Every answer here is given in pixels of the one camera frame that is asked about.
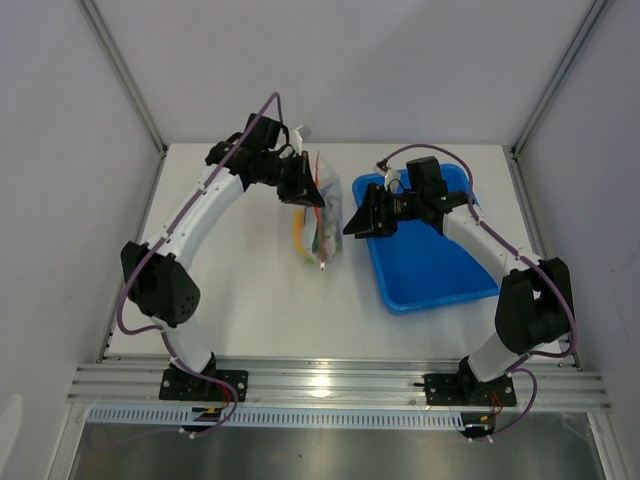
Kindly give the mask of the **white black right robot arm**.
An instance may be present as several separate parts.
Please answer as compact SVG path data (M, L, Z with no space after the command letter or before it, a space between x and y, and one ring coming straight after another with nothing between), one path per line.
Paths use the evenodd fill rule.
M409 184L380 161L383 179L370 183L344 234L356 238L393 236L402 222L419 220L464 249L499 288L494 332L458 364L456 389L468 403L489 396L498 381L532 356L541 345L570 334L575 327L568 266L517 249L490 227L471 188L451 190L435 157L407 163Z

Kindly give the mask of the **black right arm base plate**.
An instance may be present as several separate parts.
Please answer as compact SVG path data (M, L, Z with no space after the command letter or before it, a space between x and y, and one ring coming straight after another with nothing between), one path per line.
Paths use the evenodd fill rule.
M479 382L472 375L457 373L425 374L421 383L426 403L431 406L492 405L515 407L517 398L513 381L506 375L489 382Z

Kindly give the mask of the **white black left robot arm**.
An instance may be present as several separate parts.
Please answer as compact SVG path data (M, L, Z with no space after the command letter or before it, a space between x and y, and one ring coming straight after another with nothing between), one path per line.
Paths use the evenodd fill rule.
M323 208L305 130L250 115L245 129L215 144L195 185L173 216L143 243L129 241L120 253L130 300L161 334L172 364L184 372L182 388L197 400L216 390L215 356L200 337L194 315L201 291L189 274L202 242L222 214L250 186L266 185L284 204Z

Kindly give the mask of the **yellow orange pepper toy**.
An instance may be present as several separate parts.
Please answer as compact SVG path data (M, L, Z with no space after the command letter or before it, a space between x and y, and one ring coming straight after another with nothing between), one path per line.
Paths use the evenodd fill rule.
M302 242L302 233L305 226L305 212L296 210L293 214L292 241L296 252L302 257L306 256L306 250Z

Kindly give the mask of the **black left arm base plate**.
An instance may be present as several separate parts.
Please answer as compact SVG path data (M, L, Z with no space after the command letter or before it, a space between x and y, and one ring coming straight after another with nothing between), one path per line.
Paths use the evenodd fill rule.
M215 378L232 386L239 402L244 402L249 385L246 370L217 370ZM194 377L174 366L163 372L159 399L185 402L232 402L233 395L227 387Z

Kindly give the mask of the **green cucumber toy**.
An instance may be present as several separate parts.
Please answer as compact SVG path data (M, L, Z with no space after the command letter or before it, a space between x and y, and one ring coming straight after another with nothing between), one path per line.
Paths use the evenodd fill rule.
M319 264L331 263L342 251L342 199L338 194L324 198L325 207L314 207L314 236L311 252Z

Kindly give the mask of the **clear zip bag orange zipper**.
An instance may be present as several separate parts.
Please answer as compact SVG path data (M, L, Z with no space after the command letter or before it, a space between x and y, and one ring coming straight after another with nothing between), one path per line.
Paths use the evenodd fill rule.
M311 173L325 206L294 212L292 241L306 263L324 271L342 251L342 187L338 174L320 153L311 161Z

